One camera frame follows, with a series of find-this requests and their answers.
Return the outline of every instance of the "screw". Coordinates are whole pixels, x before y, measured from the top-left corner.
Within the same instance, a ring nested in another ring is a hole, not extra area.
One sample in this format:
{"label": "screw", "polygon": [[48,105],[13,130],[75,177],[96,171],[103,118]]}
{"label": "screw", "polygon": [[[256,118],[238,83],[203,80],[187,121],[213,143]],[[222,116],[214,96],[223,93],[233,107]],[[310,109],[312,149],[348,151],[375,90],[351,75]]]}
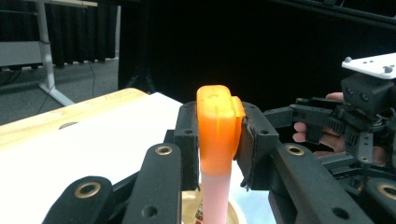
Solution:
{"label": "screw", "polygon": [[393,71],[393,68],[386,66],[385,68],[385,73],[391,73]]}
{"label": "screw", "polygon": [[348,95],[353,95],[353,90],[350,89],[350,88],[346,88],[346,93],[347,93]]}
{"label": "screw", "polygon": [[361,99],[362,99],[364,102],[368,102],[368,101],[369,101],[369,97],[368,97],[365,93],[362,93],[362,94],[361,94]]}
{"label": "screw", "polygon": [[352,58],[346,57],[346,59],[344,60],[344,63],[350,63],[350,62],[352,62]]}

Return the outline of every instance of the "white bracket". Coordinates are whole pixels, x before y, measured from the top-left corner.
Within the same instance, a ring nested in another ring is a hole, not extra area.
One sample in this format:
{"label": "white bracket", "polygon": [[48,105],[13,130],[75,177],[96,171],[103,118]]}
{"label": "white bracket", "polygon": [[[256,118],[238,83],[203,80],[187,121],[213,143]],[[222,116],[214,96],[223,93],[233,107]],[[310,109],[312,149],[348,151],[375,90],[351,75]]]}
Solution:
{"label": "white bracket", "polygon": [[396,53],[352,60],[347,57],[342,66],[369,76],[382,79],[396,78]]}

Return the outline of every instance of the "pink object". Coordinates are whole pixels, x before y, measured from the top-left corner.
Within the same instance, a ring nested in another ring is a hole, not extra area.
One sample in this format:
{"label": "pink object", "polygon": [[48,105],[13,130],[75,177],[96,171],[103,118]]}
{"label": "pink object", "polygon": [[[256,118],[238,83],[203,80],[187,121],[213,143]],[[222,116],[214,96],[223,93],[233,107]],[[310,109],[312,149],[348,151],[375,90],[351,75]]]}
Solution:
{"label": "pink object", "polygon": [[202,174],[202,191],[205,224],[225,224],[231,172],[228,175]]}

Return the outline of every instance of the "screw hole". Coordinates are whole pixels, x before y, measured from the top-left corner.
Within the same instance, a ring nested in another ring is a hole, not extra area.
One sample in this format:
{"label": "screw hole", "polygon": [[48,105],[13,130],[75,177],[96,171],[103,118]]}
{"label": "screw hole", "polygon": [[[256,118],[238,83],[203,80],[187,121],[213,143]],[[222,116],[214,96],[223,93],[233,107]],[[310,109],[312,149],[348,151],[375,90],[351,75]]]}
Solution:
{"label": "screw hole", "polygon": [[287,147],[286,150],[295,156],[302,156],[304,155],[304,151],[297,147]]}
{"label": "screw hole", "polygon": [[344,209],[342,209],[342,208],[335,207],[335,208],[332,209],[332,212],[333,212],[336,216],[338,216],[338,217],[340,217],[340,218],[342,218],[342,219],[349,219],[349,214],[347,213],[346,210],[344,210]]}
{"label": "screw hole", "polygon": [[100,188],[101,185],[98,182],[84,183],[76,188],[75,196],[79,199],[91,198],[93,195],[99,192]]}
{"label": "screw hole", "polygon": [[381,184],[378,186],[378,190],[393,200],[396,200],[396,187],[390,184]]}
{"label": "screw hole", "polygon": [[350,89],[350,88],[346,88],[346,93],[347,93],[348,95],[353,95],[353,90]]}
{"label": "screw hole", "polygon": [[158,155],[161,156],[166,156],[172,153],[172,148],[171,147],[157,147],[155,149],[155,152],[157,152]]}
{"label": "screw hole", "polygon": [[157,208],[152,205],[147,206],[147,207],[143,208],[143,210],[142,210],[143,217],[156,217],[157,214],[158,214]]}
{"label": "screw hole", "polygon": [[369,101],[369,97],[368,97],[367,94],[365,94],[365,93],[362,93],[362,94],[361,94],[361,99],[362,99],[364,102],[368,102],[368,101]]}

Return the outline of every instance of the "metal leg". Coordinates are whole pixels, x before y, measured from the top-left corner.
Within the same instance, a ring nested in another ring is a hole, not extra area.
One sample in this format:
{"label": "metal leg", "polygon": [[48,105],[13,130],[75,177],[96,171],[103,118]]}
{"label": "metal leg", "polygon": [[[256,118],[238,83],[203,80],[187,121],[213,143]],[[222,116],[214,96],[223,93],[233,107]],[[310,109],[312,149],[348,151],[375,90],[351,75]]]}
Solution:
{"label": "metal leg", "polygon": [[37,21],[38,29],[40,33],[40,51],[41,51],[41,61],[43,63],[44,69],[47,73],[47,79],[44,83],[41,83],[39,87],[48,93],[52,98],[58,101],[61,105],[72,105],[74,102],[63,95],[61,92],[56,90],[55,78],[53,75],[53,63],[50,50],[50,39],[47,28],[47,18],[46,10],[43,1],[37,1],[35,3],[37,8]]}
{"label": "metal leg", "polygon": [[141,87],[146,84],[147,87],[147,92],[149,93],[154,93],[155,87],[154,83],[151,79],[151,74],[150,74],[150,55],[149,55],[149,49],[150,49],[150,44],[151,44],[151,21],[150,21],[150,16],[151,16],[151,11],[152,11],[152,5],[149,0],[147,0],[143,5],[143,30],[140,36],[140,52],[138,52],[138,57],[139,59],[137,60],[138,63],[138,69],[136,71],[136,75],[131,77],[130,81],[127,83],[126,87],[138,87],[139,84]]}

